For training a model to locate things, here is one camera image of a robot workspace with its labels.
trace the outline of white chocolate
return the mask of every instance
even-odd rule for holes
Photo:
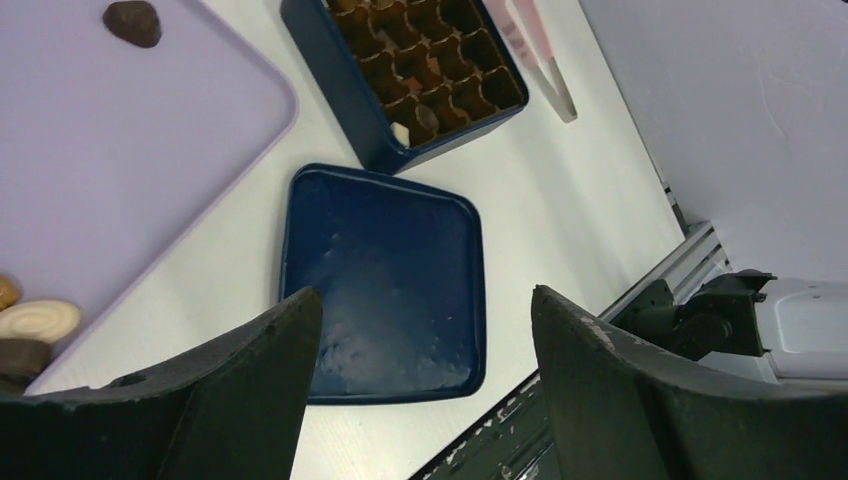
[[[398,139],[401,145],[404,147],[409,147],[409,129],[404,127],[403,125],[395,122],[392,124],[392,133],[395,134],[395,138]]]
[[[80,309],[60,300],[19,303],[0,312],[0,338],[26,338],[56,343],[80,323]]]

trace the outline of white table surface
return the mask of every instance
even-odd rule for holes
[[[310,162],[358,166],[280,20],[279,0],[207,3],[291,80],[300,98],[297,124],[30,393],[103,386],[269,308],[292,175]],[[308,407],[292,478],[407,478],[536,368],[534,285],[548,284],[598,313],[682,241],[578,1],[538,3],[556,19],[549,34],[578,120],[561,123],[531,83],[523,113],[401,175],[464,195],[480,212],[489,352],[482,388],[421,404]]]

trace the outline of chocolate candy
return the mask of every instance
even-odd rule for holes
[[[0,310],[5,310],[21,299],[21,292],[11,280],[0,275]]]
[[[0,338],[24,338],[52,344],[79,326],[76,305],[60,300],[19,303],[0,312]]]
[[[391,125],[392,133],[401,145],[409,148],[409,129],[395,122]]]
[[[116,37],[141,48],[152,48],[162,38],[159,15],[144,1],[115,2],[103,13],[103,24]]]
[[[24,338],[0,339],[0,375],[14,383],[29,383],[49,363],[49,343]]]
[[[21,383],[18,379],[7,378],[0,375],[0,394],[20,396],[26,392],[26,383]]]

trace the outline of lavender cutting board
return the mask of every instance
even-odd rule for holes
[[[282,74],[197,0],[153,2],[149,50],[106,30],[109,3],[0,3],[0,273],[86,323],[297,116]]]

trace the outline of black plastic part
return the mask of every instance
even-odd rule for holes
[[[3,478],[288,478],[321,333],[303,289],[99,390],[0,394]]]
[[[674,332],[668,350],[683,358],[698,361],[715,352],[730,338],[730,322],[718,315],[702,313],[682,323]]]
[[[754,304],[764,300],[760,290],[776,277],[770,273],[745,270],[720,275],[706,284],[681,307],[683,321],[709,314],[730,323],[732,335],[716,351],[762,357],[765,353],[757,328]]]
[[[761,357],[754,304],[774,279],[756,270],[720,275],[677,306],[665,280],[656,280],[611,324],[690,360],[712,351]]]
[[[533,338],[563,478],[831,479],[848,395],[755,382],[603,323],[548,287]]]
[[[673,305],[674,296],[664,280],[650,283],[613,321],[631,314]],[[477,422],[411,478],[414,480],[477,480],[523,478],[559,480],[550,471],[553,446],[544,389],[533,372]],[[525,471],[544,463],[538,473]]]

